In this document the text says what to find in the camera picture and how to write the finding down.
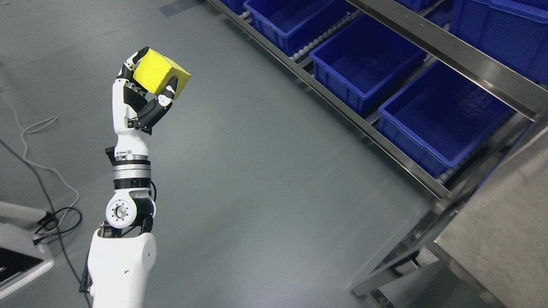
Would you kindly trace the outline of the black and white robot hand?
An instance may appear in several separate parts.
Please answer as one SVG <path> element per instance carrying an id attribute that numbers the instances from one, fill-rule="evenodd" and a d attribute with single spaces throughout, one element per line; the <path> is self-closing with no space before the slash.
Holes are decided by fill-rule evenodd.
<path id="1" fill-rule="evenodd" d="M 168 80 L 166 87 L 151 100 L 148 90 L 134 78 L 141 59 L 149 54 L 143 47 L 122 64 L 112 84 L 112 121 L 117 145 L 106 148 L 111 163 L 120 160 L 146 160 L 149 152 L 144 138 L 170 110 L 176 97 L 178 77 Z"/>

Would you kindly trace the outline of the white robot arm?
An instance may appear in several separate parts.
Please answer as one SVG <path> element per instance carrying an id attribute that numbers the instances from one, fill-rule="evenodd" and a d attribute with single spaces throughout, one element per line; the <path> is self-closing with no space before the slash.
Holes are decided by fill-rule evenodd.
<path id="1" fill-rule="evenodd" d="M 142 308 L 157 257 L 152 233 L 156 186 L 146 155 L 105 149 L 113 167 L 114 194 L 92 236 L 80 292 L 94 308 Z"/>

